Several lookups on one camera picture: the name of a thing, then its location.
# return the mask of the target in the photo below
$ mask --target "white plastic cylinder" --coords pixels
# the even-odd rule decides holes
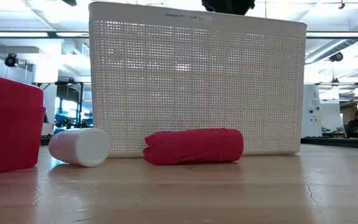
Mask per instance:
[[[53,136],[49,152],[54,158],[69,164],[95,167],[106,160],[110,139],[97,128],[69,129]]]

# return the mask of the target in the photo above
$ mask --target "red fabric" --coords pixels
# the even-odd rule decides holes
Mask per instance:
[[[196,129],[154,133],[145,139],[144,160],[155,165],[234,162],[244,150],[234,129]]]

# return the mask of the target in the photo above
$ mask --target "ceiling light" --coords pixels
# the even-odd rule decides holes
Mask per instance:
[[[304,83],[304,85],[355,85],[355,83]]]
[[[0,38],[48,37],[46,32],[0,32]]]
[[[358,100],[352,100],[352,99],[332,99],[332,100],[320,100],[320,101],[324,101],[324,102],[347,102],[347,101],[353,101],[353,102],[358,102]]]
[[[88,32],[57,32],[58,37],[89,37]]]
[[[307,32],[306,37],[314,37],[314,38],[320,38],[320,37],[331,37],[331,38],[352,38],[352,37],[358,37],[358,32]]]

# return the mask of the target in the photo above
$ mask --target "office desk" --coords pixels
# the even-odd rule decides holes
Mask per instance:
[[[296,156],[152,166],[107,160],[0,174],[0,223],[358,223],[358,150],[303,145]]]
[[[322,146],[353,147],[358,149],[358,138],[301,138],[301,143]]]

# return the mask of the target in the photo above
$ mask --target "white plastic basket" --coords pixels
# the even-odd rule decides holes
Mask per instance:
[[[111,2],[89,5],[94,126],[110,157],[157,131],[234,128],[244,155],[300,149],[306,25]]]

